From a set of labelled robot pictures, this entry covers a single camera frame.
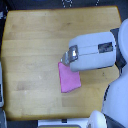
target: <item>wooden surface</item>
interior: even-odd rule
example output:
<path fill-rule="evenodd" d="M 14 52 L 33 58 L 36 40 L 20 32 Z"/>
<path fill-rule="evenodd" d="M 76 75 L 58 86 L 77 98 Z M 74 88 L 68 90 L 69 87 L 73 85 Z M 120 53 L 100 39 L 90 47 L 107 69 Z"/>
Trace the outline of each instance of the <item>wooden surface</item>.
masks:
<path fill-rule="evenodd" d="M 88 117 L 101 111 L 117 68 L 81 72 L 82 87 L 62 94 L 58 62 L 70 39 L 120 24 L 116 7 L 9 12 L 1 53 L 7 119 Z"/>

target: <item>white machine part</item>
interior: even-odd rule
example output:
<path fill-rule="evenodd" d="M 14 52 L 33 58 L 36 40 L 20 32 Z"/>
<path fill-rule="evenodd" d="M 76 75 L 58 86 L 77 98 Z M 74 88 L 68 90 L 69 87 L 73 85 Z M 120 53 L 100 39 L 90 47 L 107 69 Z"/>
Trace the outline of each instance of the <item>white machine part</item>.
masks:
<path fill-rule="evenodd" d="M 116 43 L 111 32 L 78 36 L 61 59 L 72 71 L 109 67 L 115 61 L 120 76 L 108 85 L 102 113 L 92 112 L 87 128 L 128 128 L 128 19 L 122 23 Z"/>
<path fill-rule="evenodd" d="M 2 68 L 0 62 L 0 107 L 3 107 L 4 99 L 3 99 L 3 80 L 2 80 Z"/>
<path fill-rule="evenodd" d="M 71 71 L 109 67 L 116 61 L 116 43 L 111 32 L 78 36 L 69 42 L 69 48 L 75 45 L 78 59 L 70 63 Z"/>
<path fill-rule="evenodd" d="M 6 115 L 2 109 L 3 105 L 4 105 L 3 80 L 2 80 L 2 67 L 0 62 L 0 128 L 7 128 Z"/>
<path fill-rule="evenodd" d="M 120 77 L 109 85 L 102 113 L 128 128 L 128 19 L 119 29 L 118 44 L 127 64 L 121 69 Z"/>

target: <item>pink cloth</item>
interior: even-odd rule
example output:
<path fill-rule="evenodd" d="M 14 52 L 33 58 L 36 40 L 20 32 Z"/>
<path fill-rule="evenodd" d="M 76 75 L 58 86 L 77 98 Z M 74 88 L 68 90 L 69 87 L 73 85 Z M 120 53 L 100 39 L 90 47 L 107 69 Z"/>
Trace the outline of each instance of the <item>pink cloth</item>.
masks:
<path fill-rule="evenodd" d="M 81 87 L 79 72 L 72 72 L 70 67 L 65 66 L 61 62 L 58 63 L 61 92 L 70 92 Z"/>

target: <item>floor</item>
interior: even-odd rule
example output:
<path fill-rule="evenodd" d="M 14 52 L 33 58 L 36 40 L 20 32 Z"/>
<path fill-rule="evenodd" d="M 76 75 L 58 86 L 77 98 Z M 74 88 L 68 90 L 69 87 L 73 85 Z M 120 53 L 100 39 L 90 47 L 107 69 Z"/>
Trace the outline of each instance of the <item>floor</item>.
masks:
<path fill-rule="evenodd" d="M 128 0 L 71 0 L 72 2 L 67 3 L 68 0 L 44 0 L 42 8 L 76 8 L 76 7 L 87 7 L 87 6 L 102 6 L 102 5 L 116 5 L 121 15 L 121 20 L 128 18 Z M 4 30 L 4 24 L 7 15 L 6 5 L 0 0 L 0 46 L 2 42 L 2 35 Z M 8 121 L 8 128 L 36 128 L 37 121 Z"/>

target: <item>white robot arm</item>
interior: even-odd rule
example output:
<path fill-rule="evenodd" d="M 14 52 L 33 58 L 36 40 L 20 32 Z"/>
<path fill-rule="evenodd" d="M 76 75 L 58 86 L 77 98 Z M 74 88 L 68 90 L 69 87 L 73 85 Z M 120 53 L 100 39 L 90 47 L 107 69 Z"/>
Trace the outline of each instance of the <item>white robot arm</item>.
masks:
<path fill-rule="evenodd" d="M 128 19 L 120 26 L 118 38 L 102 32 L 72 39 L 61 62 L 71 71 L 104 68 L 116 62 L 120 76 L 108 85 L 102 111 L 92 112 L 87 128 L 128 127 Z"/>

